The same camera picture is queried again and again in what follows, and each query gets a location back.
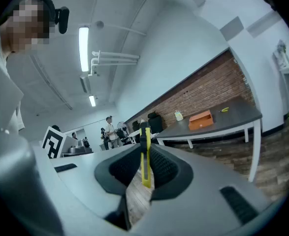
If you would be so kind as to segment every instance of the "wooden block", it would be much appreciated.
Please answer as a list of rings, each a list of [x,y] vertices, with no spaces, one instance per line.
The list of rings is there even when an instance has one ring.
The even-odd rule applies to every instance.
[[[189,119],[189,129],[196,130],[213,124],[213,118],[210,110],[207,110]]]
[[[48,127],[41,147],[47,151],[49,158],[59,158],[62,153],[68,152],[71,146],[78,146],[78,141],[52,127]]]

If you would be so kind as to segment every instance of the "brick wall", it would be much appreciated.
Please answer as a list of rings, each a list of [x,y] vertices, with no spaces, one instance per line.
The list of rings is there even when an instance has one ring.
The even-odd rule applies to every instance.
[[[148,114],[156,111],[161,115],[165,129],[176,121],[174,114],[176,110],[181,111],[185,117],[207,110],[238,95],[254,105],[252,92],[250,87],[245,85],[244,78],[239,65],[234,62],[232,53],[226,51],[152,102],[126,123],[132,130],[134,121],[148,120]]]

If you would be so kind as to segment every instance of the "gray table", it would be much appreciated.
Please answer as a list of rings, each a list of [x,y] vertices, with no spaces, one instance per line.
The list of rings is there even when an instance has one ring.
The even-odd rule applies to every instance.
[[[220,112],[222,109],[229,107],[227,112]],[[197,130],[189,130],[189,118],[185,117],[170,125],[164,131],[159,133],[156,138],[160,145],[164,145],[164,140],[187,140],[189,147],[193,148],[192,139],[202,139],[214,136],[222,136],[234,133],[240,130],[245,132],[245,142],[248,142],[248,128],[254,128],[254,146],[253,159],[249,174],[249,181],[255,178],[259,154],[260,154],[260,119],[262,114],[242,97],[235,97],[225,103],[210,108],[214,124]]]

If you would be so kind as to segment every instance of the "pipe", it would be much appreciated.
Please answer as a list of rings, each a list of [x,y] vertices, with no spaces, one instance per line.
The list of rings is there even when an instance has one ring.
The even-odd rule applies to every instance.
[[[94,64],[94,61],[97,61],[97,64],[98,64],[98,58],[92,58],[91,59],[91,64]]]
[[[100,63],[101,61],[124,61],[124,62],[132,62],[132,63],[137,62],[137,60],[135,60],[135,59],[119,59],[119,58],[118,58],[118,59],[99,58],[98,61],[99,61],[99,63]]]
[[[139,55],[132,55],[132,54],[126,54],[126,53],[107,53],[107,52],[92,52],[94,56],[99,56],[99,53],[101,53],[104,56],[115,56],[115,57],[124,57],[124,58],[133,58],[138,59],[140,58]]]
[[[114,27],[114,28],[122,29],[122,30],[128,30],[128,31],[131,31],[131,32],[140,34],[140,35],[142,35],[142,36],[146,36],[145,33],[140,32],[140,31],[137,31],[137,30],[134,30],[134,29],[130,29],[130,28],[122,27],[122,26],[111,25],[111,24],[104,24],[104,25],[105,25],[105,26],[108,26],[108,27]]]
[[[105,65],[136,65],[137,63],[104,63],[104,64],[91,64],[93,66],[105,66]]]

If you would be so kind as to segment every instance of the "black slot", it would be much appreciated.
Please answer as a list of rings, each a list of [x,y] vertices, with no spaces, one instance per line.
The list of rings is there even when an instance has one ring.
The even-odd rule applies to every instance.
[[[62,172],[62,171],[67,171],[71,170],[73,168],[76,168],[77,166],[74,163],[62,165],[62,166],[57,166],[55,167],[56,172]]]
[[[224,187],[220,192],[242,224],[246,224],[258,215],[258,212],[234,187]]]
[[[104,217],[104,219],[124,230],[129,230],[131,228],[125,196],[121,198],[118,209],[108,214],[106,217]]]
[[[126,189],[140,167],[140,144],[100,162],[94,176],[108,193],[124,196]]]
[[[155,144],[151,145],[150,166],[155,186],[151,200],[174,199],[193,180],[193,169],[188,163]]]

